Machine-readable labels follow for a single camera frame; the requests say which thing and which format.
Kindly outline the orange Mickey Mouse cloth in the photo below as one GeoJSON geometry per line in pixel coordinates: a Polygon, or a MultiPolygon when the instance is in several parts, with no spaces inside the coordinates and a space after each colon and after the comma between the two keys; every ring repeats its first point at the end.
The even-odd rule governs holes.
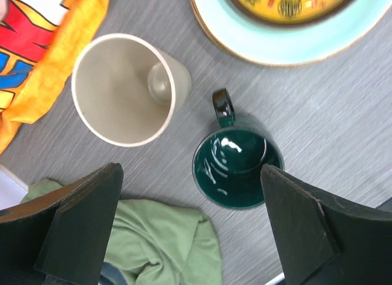
{"type": "Polygon", "coordinates": [[[110,0],[1,0],[1,150],[43,117],[110,0]]]}

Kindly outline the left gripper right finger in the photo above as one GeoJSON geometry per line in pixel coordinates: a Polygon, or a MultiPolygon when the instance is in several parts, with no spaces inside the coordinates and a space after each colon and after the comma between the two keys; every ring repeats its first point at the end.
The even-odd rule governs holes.
{"type": "Polygon", "coordinates": [[[391,212],[272,165],[261,181],[286,284],[391,284],[391,212]]]}

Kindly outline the green cloth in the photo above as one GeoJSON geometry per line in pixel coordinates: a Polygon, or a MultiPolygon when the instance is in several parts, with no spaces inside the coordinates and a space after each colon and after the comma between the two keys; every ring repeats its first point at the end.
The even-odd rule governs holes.
{"type": "Polygon", "coordinates": [[[193,208],[120,200],[99,284],[222,284],[213,225],[193,208]]]}

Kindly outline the beige tumbler cup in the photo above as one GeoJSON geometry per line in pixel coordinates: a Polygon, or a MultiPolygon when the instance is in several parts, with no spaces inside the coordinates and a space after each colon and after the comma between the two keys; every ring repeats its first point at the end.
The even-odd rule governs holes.
{"type": "Polygon", "coordinates": [[[121,33],[88,44],[71,77],[73,102],[84,124],[107,143],[129,148],[157,139],[191,90],[182,63],[121,33]]]}

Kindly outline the yellow brown patterned plate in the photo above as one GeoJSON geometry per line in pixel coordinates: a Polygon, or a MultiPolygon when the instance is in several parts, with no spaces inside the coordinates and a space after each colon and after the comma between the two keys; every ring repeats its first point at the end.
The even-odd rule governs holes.
{"type": "Polygon", "coordinates": [[[355,0],[230,0],[247,17],[271,26],[305,26],[341,12],[355,0]]]}

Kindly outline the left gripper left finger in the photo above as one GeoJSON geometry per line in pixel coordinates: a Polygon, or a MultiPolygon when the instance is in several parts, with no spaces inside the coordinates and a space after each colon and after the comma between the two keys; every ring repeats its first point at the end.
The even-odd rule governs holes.
{"type": "Polygon", "coordinates": [[[1,210],[1,284],[98,284],[123,184],[109,163],[1,210]]]}

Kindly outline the dark green mug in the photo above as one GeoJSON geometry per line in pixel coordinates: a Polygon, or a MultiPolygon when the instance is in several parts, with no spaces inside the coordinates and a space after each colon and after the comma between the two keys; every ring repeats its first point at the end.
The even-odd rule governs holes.
{"type": "Polygon", "coordinates": [[[213,92],[217,126],[195,150],[192,175],[198,189],[217,205],[235,210],[264,203],[261,171],[265,164],[285,169],[281,151],[264,124],[237,113],[227,89],[213,92]]]}

